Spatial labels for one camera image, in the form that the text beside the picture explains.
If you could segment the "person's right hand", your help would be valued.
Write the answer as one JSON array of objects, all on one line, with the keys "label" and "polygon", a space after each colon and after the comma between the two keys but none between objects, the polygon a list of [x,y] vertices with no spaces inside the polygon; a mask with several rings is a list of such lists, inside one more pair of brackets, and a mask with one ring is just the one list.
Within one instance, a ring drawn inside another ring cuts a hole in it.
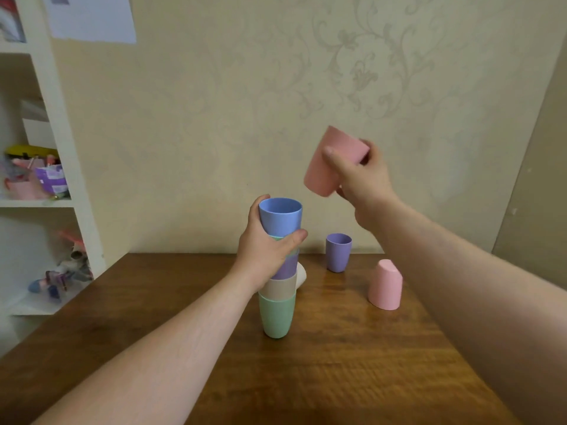
[{"label": "person's right hand", "polygon": [[338,178],[336,192],[354,207],[358,224],[376,235],[387,206],[399,199],[380,149],[369,140],[362,142],[369,147],[366,163],[352,163],[352,174],[348,178]]}]

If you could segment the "purple and white paper cup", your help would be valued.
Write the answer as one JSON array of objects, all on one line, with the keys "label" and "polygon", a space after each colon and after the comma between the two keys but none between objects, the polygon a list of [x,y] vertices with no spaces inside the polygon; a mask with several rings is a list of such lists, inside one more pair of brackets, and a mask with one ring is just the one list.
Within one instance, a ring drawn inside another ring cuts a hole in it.
[{"label": "purple and white paper cup", "polygon": [[56,197],[69,195],[69,187],[61,164],[33,169],[43,190]]}]

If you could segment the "beige plastic cup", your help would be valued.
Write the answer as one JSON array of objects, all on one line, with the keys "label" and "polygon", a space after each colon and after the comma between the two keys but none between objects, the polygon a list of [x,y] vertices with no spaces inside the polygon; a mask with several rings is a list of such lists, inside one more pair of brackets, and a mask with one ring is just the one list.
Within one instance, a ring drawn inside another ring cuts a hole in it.
[{"label": "beige plastic cup", "polygon": [[271,301],[285,301],[294,296],[297,274],[287,279],[269,279],[258,293]]}]

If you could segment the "purple plastic cup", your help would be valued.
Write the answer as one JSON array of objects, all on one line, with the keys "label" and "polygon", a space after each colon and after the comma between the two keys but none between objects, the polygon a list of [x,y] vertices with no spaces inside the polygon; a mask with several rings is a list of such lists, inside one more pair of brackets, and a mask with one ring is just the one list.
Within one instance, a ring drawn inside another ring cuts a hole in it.
[{"label": "purple plastic cup", "polygon": [[327,269],[335,273],[344,272],[351,255],[352,238],[344,233],[331,233],[325,239]]},{"label": "purple plastic cup", "polygon": [[278,271],[271,277],[272,280],[284,280],[293,277],[297,271],[299,254],[289,255]]}]

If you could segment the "white paper sheet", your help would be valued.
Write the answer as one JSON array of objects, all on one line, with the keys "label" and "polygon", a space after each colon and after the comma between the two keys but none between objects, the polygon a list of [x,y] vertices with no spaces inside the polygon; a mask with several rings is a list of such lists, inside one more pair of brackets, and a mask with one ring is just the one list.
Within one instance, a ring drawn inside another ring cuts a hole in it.
[{"label": "white paper sheet", "polygon": [[136,44],[130,0],[42,0],[51,36],[61,40]]}]

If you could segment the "red and white book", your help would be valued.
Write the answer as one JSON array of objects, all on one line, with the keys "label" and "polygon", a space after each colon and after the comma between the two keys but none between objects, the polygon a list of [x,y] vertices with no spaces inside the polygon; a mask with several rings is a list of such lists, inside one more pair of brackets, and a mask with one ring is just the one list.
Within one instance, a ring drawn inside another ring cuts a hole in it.
[{"label": "red and white book", "polygon": [[7,42],[26,42],[15,0],[0,0],[0,34]]}]

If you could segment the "green plastic cup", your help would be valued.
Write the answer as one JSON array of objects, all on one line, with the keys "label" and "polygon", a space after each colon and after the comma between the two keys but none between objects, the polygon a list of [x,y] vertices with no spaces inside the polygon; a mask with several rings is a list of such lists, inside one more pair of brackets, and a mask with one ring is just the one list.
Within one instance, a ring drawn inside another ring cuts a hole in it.
[{"label": "green plastic cup", "polygon": [[270,300],[258,293],[259,310],[265,334],[272,339],[280,339],[287,335],[291,327],[296,293],[286,300]]},{"label": "green plastic cup", "polygon": [[[270,238],[272,238],[275,241],[281,241],[284,237],[270,235]],[[298,254],[299,254],[299,247],[296,247],[292,251],[287,253],[286,258],[297,256]]]}]

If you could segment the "person's right forearm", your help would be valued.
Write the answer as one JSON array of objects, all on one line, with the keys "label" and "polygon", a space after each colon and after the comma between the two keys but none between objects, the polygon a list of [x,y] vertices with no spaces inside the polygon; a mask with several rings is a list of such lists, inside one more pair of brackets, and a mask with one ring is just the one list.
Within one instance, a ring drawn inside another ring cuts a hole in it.
[{"label": "person's right forearm", "polygon": [[525,423],[567,425],[567,291],[393,197],[351,202],[358,223],[509,410]]}]

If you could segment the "pink pot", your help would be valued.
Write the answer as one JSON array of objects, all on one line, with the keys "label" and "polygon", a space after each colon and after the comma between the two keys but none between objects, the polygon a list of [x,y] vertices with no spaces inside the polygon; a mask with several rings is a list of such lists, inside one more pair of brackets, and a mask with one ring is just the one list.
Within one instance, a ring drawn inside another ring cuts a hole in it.
[{"label": "pink pot", "polygon": [[43,193],[31,181],[11,181],[4,179],[4,186],[12,200],[41,200]]}]

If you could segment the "yellow flat container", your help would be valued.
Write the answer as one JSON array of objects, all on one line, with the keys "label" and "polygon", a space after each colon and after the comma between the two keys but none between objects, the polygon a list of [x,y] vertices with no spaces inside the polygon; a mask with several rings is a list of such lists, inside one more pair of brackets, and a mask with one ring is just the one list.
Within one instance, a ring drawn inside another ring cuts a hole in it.
[{"label": "yellow flat container", "polygon": [[57,149],[32,146],[29,144],[14,144],[6,148],[4,153],[8,157],[22,159],[31,159],[35,156],[46,159],[49,155],[52,155],[56,160],[60,159]]}]

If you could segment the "person's left hand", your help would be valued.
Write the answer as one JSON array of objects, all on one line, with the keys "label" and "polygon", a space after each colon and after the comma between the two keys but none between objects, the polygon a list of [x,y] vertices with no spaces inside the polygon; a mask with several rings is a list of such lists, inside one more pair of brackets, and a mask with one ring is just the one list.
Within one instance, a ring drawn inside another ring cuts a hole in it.
[{"label": "person's left hand", "polygon": [[270,261],[267,257],[268,234],[260,221],[259,203],[269,194],[260,195],[252,203],[245,231],[241,234],[235,264],[230,276],[237,279],[251,295],[258,292],[277,272],[284,261]]}]

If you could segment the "blue plastic cup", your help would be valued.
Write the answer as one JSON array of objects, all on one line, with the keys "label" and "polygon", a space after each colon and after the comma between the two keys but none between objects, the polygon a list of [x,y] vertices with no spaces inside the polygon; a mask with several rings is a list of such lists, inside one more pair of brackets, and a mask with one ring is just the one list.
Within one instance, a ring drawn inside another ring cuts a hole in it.
[{"label": "blue plastic cup", "polygon": [[302,225],[303,205],[291,198],[268,198],[259,203],[262,227],[270,236],[285,237]]}]

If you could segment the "colourful toy figures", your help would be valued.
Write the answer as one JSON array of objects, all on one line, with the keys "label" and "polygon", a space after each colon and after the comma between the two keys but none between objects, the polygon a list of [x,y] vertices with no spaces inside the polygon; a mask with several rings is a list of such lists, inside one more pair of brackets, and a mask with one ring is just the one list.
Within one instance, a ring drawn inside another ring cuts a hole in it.
[{"label": "colourful toy figures", "polygon": [[73,244],[69,254],[53,270],[32,281],[27,290],[33,295],[46,294],[50,301],[61,303],[67,300],[72,289],[83,288],[94,276],[82,238],[68,231],[59,231],[58,235]]}]

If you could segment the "person's left forearm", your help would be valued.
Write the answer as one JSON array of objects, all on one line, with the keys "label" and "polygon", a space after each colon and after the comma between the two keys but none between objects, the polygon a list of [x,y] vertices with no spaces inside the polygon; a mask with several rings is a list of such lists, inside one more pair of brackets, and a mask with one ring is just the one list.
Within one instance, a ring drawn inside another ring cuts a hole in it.
[{"label": "person's left forearm", "polygon": [[184,425],[245,307],[270,273],[235,265],[32,425]]}]

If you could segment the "white shelf unit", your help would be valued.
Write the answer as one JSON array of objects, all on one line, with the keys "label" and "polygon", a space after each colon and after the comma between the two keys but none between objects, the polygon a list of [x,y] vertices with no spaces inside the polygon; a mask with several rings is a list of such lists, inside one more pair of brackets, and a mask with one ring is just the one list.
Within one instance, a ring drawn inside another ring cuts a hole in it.
[{"label": "white shelf unit", "polygon": [[[15,1],[26,42],[7,42],[0,34],[0,358],[83,289],[72,289],[61,303],[27,290],[69,254],[73,244],[61,239],[59,231],[82,238],[94,278],[108,267],[71,130],[46,8],[42,0]],[[4,150],[14,144],[57,149],[60,159],[8,157]],[[46,193],[33,170],[55,164],[63,167],[66,197]],[[12,200],[5,178],[33,182],[44,198]]]}]

